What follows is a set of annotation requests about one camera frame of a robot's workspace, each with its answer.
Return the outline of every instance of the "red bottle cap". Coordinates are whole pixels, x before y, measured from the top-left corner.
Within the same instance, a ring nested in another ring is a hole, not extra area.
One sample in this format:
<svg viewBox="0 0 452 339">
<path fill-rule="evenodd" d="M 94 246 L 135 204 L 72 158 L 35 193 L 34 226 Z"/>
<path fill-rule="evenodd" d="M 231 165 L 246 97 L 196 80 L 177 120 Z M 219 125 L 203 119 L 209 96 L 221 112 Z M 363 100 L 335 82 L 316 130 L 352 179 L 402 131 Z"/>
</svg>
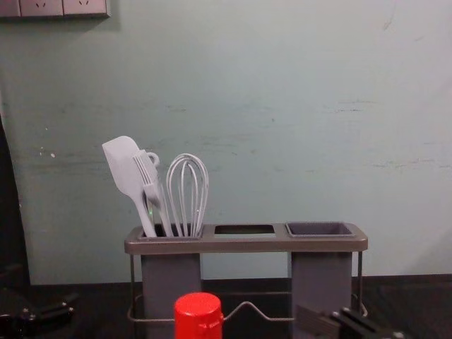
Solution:
<svg viewBox="0 0 452 339">
<path fill-rule="evenodd" d="M 221 302 L 210 293 L 180 297 L 174 305 L 176 339 L 221 339 Z"/>
</svg>

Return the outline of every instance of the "light green wall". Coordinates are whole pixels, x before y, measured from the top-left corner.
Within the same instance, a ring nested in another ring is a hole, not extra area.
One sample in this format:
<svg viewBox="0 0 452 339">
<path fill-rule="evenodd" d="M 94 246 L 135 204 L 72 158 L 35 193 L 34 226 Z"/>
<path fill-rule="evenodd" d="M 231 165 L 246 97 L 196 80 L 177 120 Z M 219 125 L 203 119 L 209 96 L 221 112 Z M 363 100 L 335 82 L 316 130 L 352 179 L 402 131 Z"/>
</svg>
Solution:
<svg viewBox="0 0 452 339">
<path fill-rule="evenodd" d="M 346 220 L 369 235 L 366 274 L 451 273 L 451 10 L 113 0 L 104 21 L 1 24 L 32 281 L 128 279 L 138 216 L 100 147 L 119 135 L 165 164 L 199 155 L 207 222 Z M 204 266 L 207 278 L 286 274 L 284 255 Z"/>
</svg>

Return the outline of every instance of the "tool holder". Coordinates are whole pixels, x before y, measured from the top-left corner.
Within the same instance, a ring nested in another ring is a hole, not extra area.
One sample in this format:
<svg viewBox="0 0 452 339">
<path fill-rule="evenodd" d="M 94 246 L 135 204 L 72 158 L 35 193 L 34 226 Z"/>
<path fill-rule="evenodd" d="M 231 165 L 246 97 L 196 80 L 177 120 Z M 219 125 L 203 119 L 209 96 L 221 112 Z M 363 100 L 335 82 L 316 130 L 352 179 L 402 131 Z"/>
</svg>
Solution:
<svg viewBox="0 0 452 339">
<path fill-rule="evenodd" d="M 190 292 L 201 291 L 202 253 L 287 252 L 291 255 L 292 316 L 297 305 L 313 311 L 332 312 L 350 307 L 352 253 L 358 253 L 358 305 L 362 304 L 362 252 L 367 236 L 344 222 L 288 222 L 268 225 L 204 225 L 201 236 L 147 238 L 142 227 L 131 231 L 124 242 L 131 261 L 132 307 L 129 319 L 146 324 L 146 339 L 174 337 L 173 306 Z M 134 256 L 141 256 L 143 304 L 146 319 L 136 319 Z M 292 322 L 293 318 L 271 318 L 251 302 L 243 301 L 226 315 L 225 321 L 242 307 L 252 307 L 267 321 Z M 292 339 L 313 338 L 295 324 Z"/>
</svg>

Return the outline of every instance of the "white whisk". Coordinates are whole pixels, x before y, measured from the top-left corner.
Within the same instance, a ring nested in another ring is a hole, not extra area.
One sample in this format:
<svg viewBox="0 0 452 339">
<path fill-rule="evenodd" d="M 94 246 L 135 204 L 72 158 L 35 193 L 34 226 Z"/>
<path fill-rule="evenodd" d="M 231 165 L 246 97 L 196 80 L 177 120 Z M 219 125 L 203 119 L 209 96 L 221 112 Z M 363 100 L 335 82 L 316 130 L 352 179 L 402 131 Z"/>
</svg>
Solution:
<svg viewBox="0 0 452 339">
<path fill-rule="evenodd" d="M 189 182 L 185 180 L 187 173 L 191 177 Z M 190 209 L 187 211 L 186 202 L 188 201 L 186 201 L 185 188 L 188 184 L 191 184 L 191 195 L 189 199 Z M 174 199 L 174 186 L 177 186 L 178 204 Z M 167 194 L 179 236 L 199 236 L 206 211 L 208 188 L 208 172 L 206 166 L 198 157 L 183 153 L 173 160 L 167 173 Z"/>
</svg>

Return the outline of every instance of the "electrical outlet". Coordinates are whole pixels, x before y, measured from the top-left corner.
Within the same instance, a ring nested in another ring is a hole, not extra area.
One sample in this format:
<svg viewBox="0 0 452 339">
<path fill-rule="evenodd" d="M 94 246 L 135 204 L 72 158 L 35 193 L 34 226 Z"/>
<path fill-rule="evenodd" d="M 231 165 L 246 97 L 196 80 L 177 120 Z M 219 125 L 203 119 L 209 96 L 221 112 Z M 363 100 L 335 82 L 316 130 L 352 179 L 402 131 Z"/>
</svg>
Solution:
<svg viewBox="0 0 452 339">
<path fill-rule="evenodd" d="M 20 0 L 22 16 L 63 16 L 62 0 Z"/>
<path fill-rule="evenodd" d="M 20 16 L 19 0 L 0 0 L 0 18 Z"/>
<path fill-rule="evenodd" d="M 63 0 L 65 16 L 108 16 L 107 0 Z"/>
</svg>

